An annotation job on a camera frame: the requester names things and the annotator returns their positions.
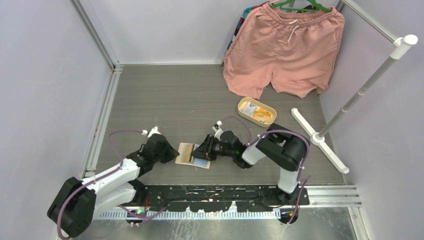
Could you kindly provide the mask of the orange credit card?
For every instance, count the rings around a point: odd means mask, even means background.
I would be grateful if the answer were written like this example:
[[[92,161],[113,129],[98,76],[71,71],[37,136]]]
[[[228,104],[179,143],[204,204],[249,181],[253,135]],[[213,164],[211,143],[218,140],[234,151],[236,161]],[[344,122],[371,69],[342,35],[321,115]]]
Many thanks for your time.
[[[270,123],[272,121],[272,114],[264,109],[256,110],[253,114],[253,118],[261,121],[261,122],[267,122]]]

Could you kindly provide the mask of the beige leather card holder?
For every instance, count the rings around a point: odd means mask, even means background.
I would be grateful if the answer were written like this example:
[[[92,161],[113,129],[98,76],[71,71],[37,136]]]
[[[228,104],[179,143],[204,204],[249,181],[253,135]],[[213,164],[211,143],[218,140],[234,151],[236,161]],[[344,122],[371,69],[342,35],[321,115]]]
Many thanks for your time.
[[[176,157],[175,163],[178,165],[209,169],[211,166],[209,160],[191,156],[191,153],[197,147],[199,147],[199,144],[181,142],[178,148],[179,156]]]

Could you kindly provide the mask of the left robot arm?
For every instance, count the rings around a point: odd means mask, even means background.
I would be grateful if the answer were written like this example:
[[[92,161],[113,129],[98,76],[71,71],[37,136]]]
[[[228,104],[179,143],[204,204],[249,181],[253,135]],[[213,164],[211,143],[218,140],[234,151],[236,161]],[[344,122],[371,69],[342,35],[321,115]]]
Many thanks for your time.
[[[166,137],[153,128],[146,143],[120,162],[94,176],[84,179],[68,178],[58,191],[47,216],[56,223],[62,240],[81,235],[93,217],[122,204],[141,206],[146,200],[144,185],[139,177],[153,169],[156,163],[166,164],[179,156]]]

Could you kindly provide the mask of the yellow card with dark stripe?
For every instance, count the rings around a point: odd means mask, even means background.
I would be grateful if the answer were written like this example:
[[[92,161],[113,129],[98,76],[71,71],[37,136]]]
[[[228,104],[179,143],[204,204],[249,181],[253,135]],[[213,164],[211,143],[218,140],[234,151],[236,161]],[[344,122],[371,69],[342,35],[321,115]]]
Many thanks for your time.
[[[182,154],[181,154],[181,163],[188,165],[193,164],[195,157],[192,156],[192,152],[199,146],[194,143],[181,143],[182,144]]]

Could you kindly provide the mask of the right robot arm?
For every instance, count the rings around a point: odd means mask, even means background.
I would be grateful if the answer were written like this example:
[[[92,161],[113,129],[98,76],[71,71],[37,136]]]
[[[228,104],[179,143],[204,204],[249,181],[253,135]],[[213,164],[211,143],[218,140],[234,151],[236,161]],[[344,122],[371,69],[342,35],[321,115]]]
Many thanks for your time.
[[[244,144],[231,130],[223,131],[219,124],[213,128],[215,133],[207,135],[203,143],[192,150],[191,157],[207,161],[230,157],[242,169],[268,158],[279,167],[279,202],[288,206],[297,199],[301,169],[311,146],[306,137],[272,123],[253,142]]]

